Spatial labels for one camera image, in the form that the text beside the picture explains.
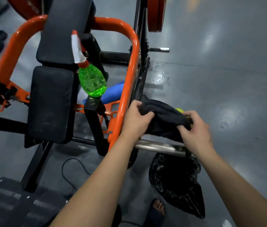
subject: black plastic bag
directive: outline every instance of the black plastic bag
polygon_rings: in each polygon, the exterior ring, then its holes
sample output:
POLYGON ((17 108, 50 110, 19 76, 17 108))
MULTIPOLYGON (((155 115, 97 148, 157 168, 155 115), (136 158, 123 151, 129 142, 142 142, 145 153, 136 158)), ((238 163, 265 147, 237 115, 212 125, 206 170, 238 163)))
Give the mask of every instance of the black plastic bag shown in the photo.
POLYGON ((201 164, 193 156, 156 154, 149 169, 151 185, 170 205, 198 218, 205 218, 205 206, 197 174, 201 164))

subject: hand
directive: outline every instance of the hand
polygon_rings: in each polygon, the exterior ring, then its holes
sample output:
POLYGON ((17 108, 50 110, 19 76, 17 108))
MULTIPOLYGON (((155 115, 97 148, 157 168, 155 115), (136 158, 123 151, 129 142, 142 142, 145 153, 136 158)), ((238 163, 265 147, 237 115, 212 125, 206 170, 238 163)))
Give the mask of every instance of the hand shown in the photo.
POLYGON ((134 143, 136 143, 138 139, 145 134, 150 121, 154 117, 153 112, 149 112, 142 116, 138 111, 138 107, 141 104, 142 102, 140 101, 132 101, 125 115, 124 125, 121 133, 126 138, 130 138, 132 141, 134 141, 134 143))
POLYGON ((215 152, 210 138, 209 125, 206 124, 195 111, 186 111, 183 114, 185 116, 190 116, 193 120, 191 131, 188 131, 182 125, 177 126, 186 147, 197 158, 204 153, 215 152))

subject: red weight plate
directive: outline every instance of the red weight plate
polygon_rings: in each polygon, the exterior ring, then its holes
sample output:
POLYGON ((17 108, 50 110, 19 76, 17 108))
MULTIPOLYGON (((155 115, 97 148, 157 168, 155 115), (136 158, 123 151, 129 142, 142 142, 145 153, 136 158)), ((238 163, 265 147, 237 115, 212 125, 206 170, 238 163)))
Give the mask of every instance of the red weight plate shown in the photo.
POLYGON ((26 20, 41 15, 40 0, 7 0, 14 10, 26 20))
POLYGON ((166 0, 148 0, 147 23, 148 31, 162 32, 166 0))

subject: black backrest pad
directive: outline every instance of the black backrest pad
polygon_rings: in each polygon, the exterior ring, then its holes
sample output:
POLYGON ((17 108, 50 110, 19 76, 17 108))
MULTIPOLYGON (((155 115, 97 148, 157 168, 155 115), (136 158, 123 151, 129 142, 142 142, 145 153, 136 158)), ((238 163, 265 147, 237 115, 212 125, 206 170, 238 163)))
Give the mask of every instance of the black backrest pad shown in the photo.
POLYGON ((95 13, 93 0, 53 0, 41 35, 37 61, 45 66, 72 70, 72 30, 77 30, 79 36, 89 33, 95 13))
POLYGON ((76 73, 60 68, 35 67, 27 119, 29 135, 54 143, 71 141, 78 89, 76 73))

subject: foot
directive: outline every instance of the foot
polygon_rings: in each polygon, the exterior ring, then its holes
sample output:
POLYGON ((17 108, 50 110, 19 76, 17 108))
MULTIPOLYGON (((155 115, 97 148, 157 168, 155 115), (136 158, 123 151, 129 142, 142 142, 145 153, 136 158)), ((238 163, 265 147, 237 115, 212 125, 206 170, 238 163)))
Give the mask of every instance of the foot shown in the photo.
POLYGON ((161 214, 163 214, 165 216, 165 209, 164 209, 164 205, 163 203, 159 200, 159 199, 156 199, 154 204, 153 204, 153 207, 158 210, 161 214))
POLYGON ((162 227, 165 219, 165 209, 159 199, 154 199, 148 209, 143 226, 162 227))

